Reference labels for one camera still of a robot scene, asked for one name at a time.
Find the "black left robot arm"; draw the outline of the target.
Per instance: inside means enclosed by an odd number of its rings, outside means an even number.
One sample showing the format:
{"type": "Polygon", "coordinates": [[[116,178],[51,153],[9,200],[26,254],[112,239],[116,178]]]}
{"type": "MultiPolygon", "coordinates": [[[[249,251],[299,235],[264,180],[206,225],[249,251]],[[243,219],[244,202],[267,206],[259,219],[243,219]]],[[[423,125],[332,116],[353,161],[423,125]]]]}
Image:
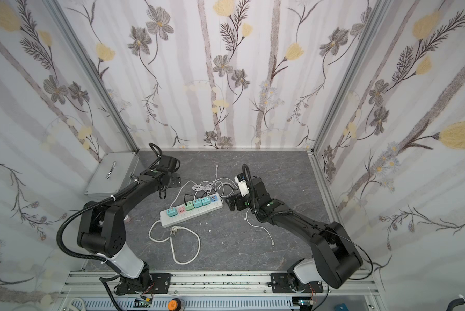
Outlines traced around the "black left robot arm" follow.
{"type": "Polygon", "coordinates": [[[148,264],[129,248],[124,219],[147,196],[157,193],[166,198],[166,190],[179,170],[180,160],[163,154],[160,147],[150,143],[156,160],[130,184],[100,202],[88,202],[60,225],[56,243],[63,253],[77,259],[96,260],[107,264],[120,278],[115,287],[117,295],[142,294],[154,285],[148,264]],[[69,249],[64,231],[75,219],[81,219],[77,245],[87,254],[69,249]]]}

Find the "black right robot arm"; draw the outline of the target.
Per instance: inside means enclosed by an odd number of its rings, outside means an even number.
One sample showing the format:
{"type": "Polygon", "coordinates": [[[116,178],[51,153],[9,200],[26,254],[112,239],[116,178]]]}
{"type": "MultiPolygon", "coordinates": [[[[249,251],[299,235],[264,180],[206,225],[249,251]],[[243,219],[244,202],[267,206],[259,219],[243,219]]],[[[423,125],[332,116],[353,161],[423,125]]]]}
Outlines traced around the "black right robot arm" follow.
{"type": "Polygon", "coordinates": [[[319,281],[339,289],[348,280],[362,281],[372,275],[368,272],[354,277],[364,263],[360,254],[364,249],[350,239],[340,223],[313,220],[272,198],[262,179],[253,177],[246,164],[235,176],[235,184],[238,189],[225,199],[231,211],[251,212],[259,222],[283,228],[310,247],[312,258],[301,259],[287,270],[286,280],[294,292],[319,281]]]}

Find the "teal charger with cable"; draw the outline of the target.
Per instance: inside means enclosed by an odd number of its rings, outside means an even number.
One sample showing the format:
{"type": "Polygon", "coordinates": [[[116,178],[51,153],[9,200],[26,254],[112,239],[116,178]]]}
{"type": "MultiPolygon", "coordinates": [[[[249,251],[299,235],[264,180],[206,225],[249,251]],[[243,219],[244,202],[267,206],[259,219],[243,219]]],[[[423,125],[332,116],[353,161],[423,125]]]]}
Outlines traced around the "teal charger with cable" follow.
{"type": "Polygon", "coordinates": [[[174,208],[174,207],[171,207],[171,208],[167,209],[165,212],[166,212],[166,215],[169,218],[178,215],[178,210],[176,208],[174,208]]]}

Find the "green charger with black cable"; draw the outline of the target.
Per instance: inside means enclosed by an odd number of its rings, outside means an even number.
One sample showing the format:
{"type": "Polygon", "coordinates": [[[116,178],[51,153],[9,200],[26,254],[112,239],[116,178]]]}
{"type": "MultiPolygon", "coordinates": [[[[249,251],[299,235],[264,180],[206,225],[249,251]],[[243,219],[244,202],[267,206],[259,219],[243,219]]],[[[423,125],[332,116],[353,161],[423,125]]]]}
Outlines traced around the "green charger with black cable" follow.
{"type": "Polygon", "coordinates": [[[185,203],[185,210],[186,211],[191,211],[194,209],[194,204],[192,201],[186,202],[185,203]]]}

